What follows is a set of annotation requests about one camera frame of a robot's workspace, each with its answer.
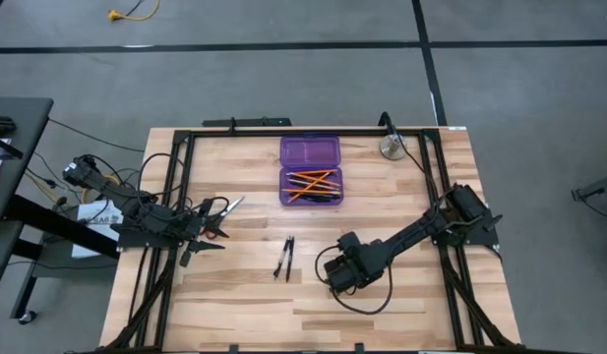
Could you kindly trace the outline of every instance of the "pencil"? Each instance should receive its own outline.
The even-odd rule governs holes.
[[[301,174],[312,174],[312,173],[326,173],[326,172],[336,172],[336,169],[331,169],[331,170],[315,170],[315,171],[298,171],[297,173],[301,173]]]
[[[324,174],[323,176],[321,176],[321,178],[320,178],[320,179],[316,179],[316,178],[315,178],[315,179],[316,179],[316,181],[314,181],[313,183],[310,183],[310,185],[309,185],[309,186],[305,187],[305,188],[303,189],[303,191],[300,191],[300,192],[305,192],[305,191],[307,191],[307,190],[312,189],[312,187],[316,186],[316,184],[317,184],[317,183],[319,183],[319,182],[323,182],[323,181],[324,181],[323,179],[324,179],[325,177],[327,177],[329,174],[330,174],[330,172],[325,172],[325,174]],[[290,198],[290,200],[289,200],[289,201],[287,201],[287,202],[288,202],[288,203],[292,203],[292,202],[296,201],[296,199],[297,199],[297,198],[299,198],[300,196],[301,196],[301,193],[298,193],[298,194],[297,194],[297,195],[295,195],[294,197]]]
[[[316,191],[316,190],[295,190],[295,189],[282,189],[281,191],[290,192],[290,193],[340,195],[339,191]]]
[[[288,178],[288,182],[292,183],[292,184],[297,184],[297,185],[301,185],[301,186],[309,186],[311,185],[310,182],[305,182],[305,181],[299,181],[299,180],[295,180],[293,178]],[[323,188],[323,189],[328,189],[328,190],[332,190],[332,191],[336,191],[337,188],[336,187],[330,187],[330,186],[324,186],[322,184],[317,184],[314,187],[318,187],[318,188]]]
[[[306,175],[303,175],[303,174],[300,174],[300,173],[297,173],[297,172],[288,172],[285,175],[287,175],[287,176],[292,176],[293,175],[293,176],[304,178],[306,180],[314,181],[314,182],[317,182],[317,183],[319,183],[319,182],[320,183],[327,183],[327,184],[329,184],[331,186],[337,186],[337,187],[340,186],[340,184],[338,184],[336,182],[326,181],[326,180],[323,179],[323,178],[325,178],[327,176],[323,176],[323,177],[321,177],[321,179],[319,179],[319,178],[314,178],[314,177],[306,176]]]

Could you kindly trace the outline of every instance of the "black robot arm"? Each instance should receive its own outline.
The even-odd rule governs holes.
[[[454,185],[418,220],[386,241],[361,244],[354,232],[338,239],[342,255],[325,263],[328,284],[334,293],[364,288],[384,274],[397,255],[428,236],[448,245],[458,245],[477,232],[491,232],[500,216],[493,217],[469,186]]]
[[[155,195],[114,184],[105,178],[89,155],[74,158],[63,171],[63,178],[74,186],[96,190],[113,201],[123,215],[121,224],[111,225],[119,233],[120,247],[173,249],[187,242],[187,250],[180,261],[182,266],[187,266],[192,252],[224,248],[198,241],[201,230],[211,225],[208,216],[213,199],[205,199],[198,206],[183,210],[158,205]]]

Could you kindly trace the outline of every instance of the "purple pencil box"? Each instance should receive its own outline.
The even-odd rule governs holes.
[[[279,171],[279,199],[286,207],[295,206],[337,206],[344,199],[342,187],[342,171],[340,164],[340,140],[332,136],[289,136],[281,138],[281,170]],[[322,169],[335,169],[336,172],[327,176],[327,181],[336,182],[340,185],[340,198],[329,202],[318,203],[303,199],[296,199],[292,203],[287,201],[291,198],[290,193],[282,192],[282,189],[304,189],[305,186],[295,185],[288,181],[289,172],[312,171]]]

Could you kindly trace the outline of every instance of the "white paper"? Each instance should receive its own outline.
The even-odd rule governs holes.
[[[78,219],[89,220],[95,216],[95,219],[91,220],[87,227],[110,239],[117,241],[117,239],[119,238],[119,234],[113,231],[110,228],[110,225],[114,223],[121,223],[124,219],[124,216],[122,216],[122,212],[117,207],[115,207],[113,201],[108,201],[108,206],[106,208],[104,208],[104,206],[106,206],[106,201],[97,201],[85,205],[80,205],[78,207]],[[97,215],[102,209],[104,209],[104,211],[100,215]],[[93,257],[98,255],[98,252],[94,252],[78,245],[74,245],[74,248],[71,252],[71,257],[75,259]]]

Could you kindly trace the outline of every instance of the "pencil box lid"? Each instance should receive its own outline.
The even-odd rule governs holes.
[[[327,135],[282,137],[280,160],[284,167],[338,166],[340,141]]]

